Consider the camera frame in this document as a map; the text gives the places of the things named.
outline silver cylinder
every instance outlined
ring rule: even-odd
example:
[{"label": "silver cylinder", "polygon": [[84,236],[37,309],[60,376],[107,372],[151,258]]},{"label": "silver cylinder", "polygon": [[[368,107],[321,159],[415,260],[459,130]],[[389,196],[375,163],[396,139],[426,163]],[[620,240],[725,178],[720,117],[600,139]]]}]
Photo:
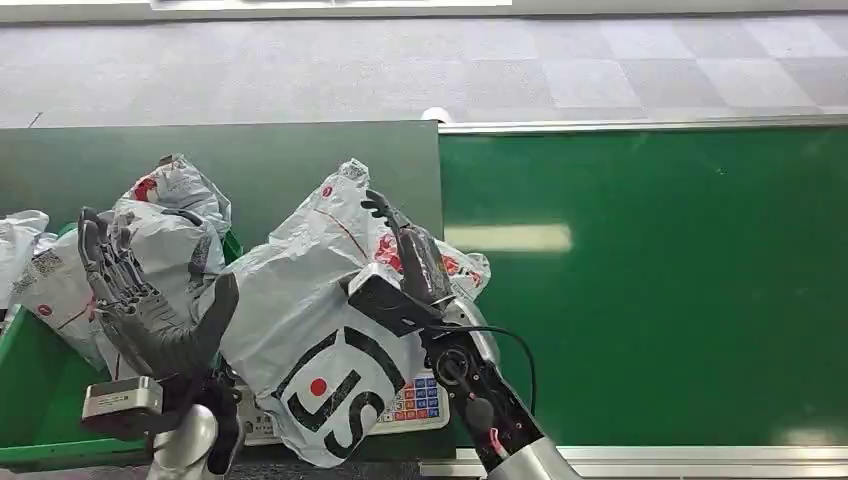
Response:
[{"label": "silver cylinder", "polygon": [[513,453],[498,468],[489,472],[489,480],[582,480],[562,458],[556,445],[542,437]]},{"label": "silver cylinder", "polygon": [[206,459],[218,436],[218,421],[203,405],[193,405],[176,430],[153,439],[153,463],[147,480],[205,480],[214,478],[206,469]]}]

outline black letter print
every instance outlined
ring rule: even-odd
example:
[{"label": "black letter print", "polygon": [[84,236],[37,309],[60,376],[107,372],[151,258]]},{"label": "black letter print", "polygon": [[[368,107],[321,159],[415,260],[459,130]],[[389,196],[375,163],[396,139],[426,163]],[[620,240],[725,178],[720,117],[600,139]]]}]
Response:
[{"label": "black letter print", "polygon": [[376,340],[365,335],[359,330],[354,330],[350,327],[345,327],[345,342],[363,352],[366,355],[373,358],[375,362],[383,369],[383,372],[389,377],[389,381],[392,382],[392,386],[395,387],[395,393],[399,392],[401,388],[406,384],[403,380],[403,375],[400,374],[400,370],[398,370],[397,365],[395,365],[392,357],[383,350],[383,347],[377,343]]},{"label": "black letter print", "polygon": [[342,384],[339,385],[339,388],[337,388],[332,395],[324,400],[324,403],[321,404],[321,407],[318,408],[318,411],[315,413],[309,413],[303,404],[300,403],[300,397],[298,397],[297,393],[295,393],[289,397],[289,401],[287,402],[289,410],[301,425],[313,432],[317,432],[318,429],[321,428],[321,425],[324,425],[324,423],[327,422],[327,419],[336,412],[336,409],[338,409],[344,399],[350,395],[351,390],[353,390],[353,387],[355,387],[360,380],[362,380],[362,377],[356,373],[356,370],[351,370],[350,373],[347,374],[347,377],[342,380]]},{"label": "black letter print", "polygon": [[298,359],[297,363],[294,364],[294,368],[292,368],[292,371],[289,372],[288,375],[286,375],[286,378],[284,378],[282,382],[280,382],[280,386],[277,387],[277,389],[274,391],[274,393],[271,394],[271,396],[279,400],[280,397],[283,396],[283,391],[286,389],[286,387],[289,386],[289,383],[291,383],[291,379],[294,378],[295,375],[297,375],[297,372],[299,372],[304,365],[309,363],[310,360],[315,358],[315,355],[318,355],[324,350],[330,348],[330,346],[335,343],[336,335],[338,335],[338,333],[339,331],[336,330],[335,332],[327,335],[324,340],[321,340],[320,342],[313,345],[312,348],[307,350],[306,353],[304,353],[303,356]]},{"label": "black letter print", "polygon": [[357,444],[359,444],[363,437],[362,409],[365,408],[366,405],[370,405],[377,412],[377,415],[379,415],[385,408],[383,399],[374,392],[362,392],[357,395],[353,401],[350,402],[350,409],[348,410],[348,424],[350,425],[350,433],[353,440],[350,441],[350,445],[343,447],[339,445],[338,440],[336,440],[336,434],[334,432],[330,432],[326,437],[324,437],[324,446],[327,447],[327,451],[338,458],[347,458],[351,452],[353,452],[353,449]]}]

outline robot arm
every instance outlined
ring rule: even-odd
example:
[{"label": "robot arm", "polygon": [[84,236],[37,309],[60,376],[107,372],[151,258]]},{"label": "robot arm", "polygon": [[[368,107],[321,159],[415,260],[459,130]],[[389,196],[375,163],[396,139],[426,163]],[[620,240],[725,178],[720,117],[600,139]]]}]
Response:
[{"label": "robot arm", "polygon": [[[163,213],[201,222],[188,211]],[[237,417],[239,392],[211,365],[238,303],[235,277],[218,277],[213,304],[202,318],[189,321],[178,318],[145,280],[128,230],[110,232],[96,212],[83,208],[77,234],[94,292],[93,321],[140,375],[89,386],[82,426],[122,440],[150,438],[148,480],[223,478],[244,430]]]},{"label": "robot arm", "polygon": [[379,274],[358,282],[348,303],[398,336],[418,331],[427,363],[448,391],[492,480],[579,480],[504,380],[472,303],[455,299],[433,237],[369,191],[364,208],[386,218],[403,267],[400,289]]}]

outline checkered carpet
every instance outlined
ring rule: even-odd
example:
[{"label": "checkered carpet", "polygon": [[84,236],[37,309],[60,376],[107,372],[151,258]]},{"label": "checkered carpet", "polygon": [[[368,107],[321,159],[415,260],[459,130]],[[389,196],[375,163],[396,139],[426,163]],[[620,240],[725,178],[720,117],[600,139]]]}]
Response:
[{"label": "checkered carpet", "polygon": [[848,112],[848,15],[0,28],[0,126]]}]

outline green counter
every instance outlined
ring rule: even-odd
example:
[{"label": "green counter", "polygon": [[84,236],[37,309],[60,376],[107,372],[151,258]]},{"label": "green counter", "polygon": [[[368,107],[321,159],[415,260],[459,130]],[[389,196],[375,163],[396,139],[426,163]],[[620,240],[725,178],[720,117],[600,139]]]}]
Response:
[{"label": "green counter", "polygon": [[558,445],[848,445],[848,126],[716,126],[441,132],[446,239]]}]

